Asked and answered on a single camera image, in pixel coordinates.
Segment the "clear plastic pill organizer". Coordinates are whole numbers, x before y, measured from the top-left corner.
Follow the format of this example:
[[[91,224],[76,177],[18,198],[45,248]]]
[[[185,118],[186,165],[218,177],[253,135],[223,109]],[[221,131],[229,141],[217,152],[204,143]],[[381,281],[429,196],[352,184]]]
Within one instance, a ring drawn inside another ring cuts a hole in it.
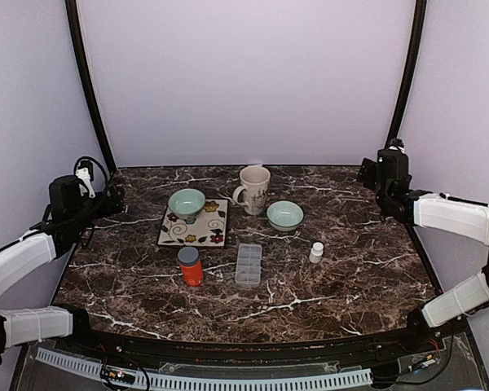
[[[256,286],[261,282],[262,246],[240,244],[236,259],[235,282],[245,286]]]

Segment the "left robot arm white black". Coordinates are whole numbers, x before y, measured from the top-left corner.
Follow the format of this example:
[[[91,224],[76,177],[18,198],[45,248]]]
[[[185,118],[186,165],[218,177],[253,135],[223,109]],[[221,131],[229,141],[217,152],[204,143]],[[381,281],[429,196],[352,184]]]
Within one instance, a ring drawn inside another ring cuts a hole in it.
[[[95,220],[120,213],[123,188],[106,183],[95,192],[87,176],[66,175],[49,186],[50,203],[42,220],[0,249],[0,297],[24,277],[52,263],[81,243]],[[86,310],[73,305],[0,310],[0,364],[6,349],[54,337],[65,338],[81,355],[99,348]]]

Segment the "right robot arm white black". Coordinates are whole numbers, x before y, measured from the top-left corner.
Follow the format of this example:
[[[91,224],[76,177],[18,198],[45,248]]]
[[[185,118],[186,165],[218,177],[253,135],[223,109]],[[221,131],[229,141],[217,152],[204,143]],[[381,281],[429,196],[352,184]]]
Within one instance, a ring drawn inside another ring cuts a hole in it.
[[[488,248],[487,264],[480,272],[408,315],[399,345],[415,354],[430,342],[432,330],[489,305],[489,204],[413,190],[411,180],[408,156],[395,146],[379,150],[375,160],[363,159],[357,176],[375,192],[381,217],[464,236]]]

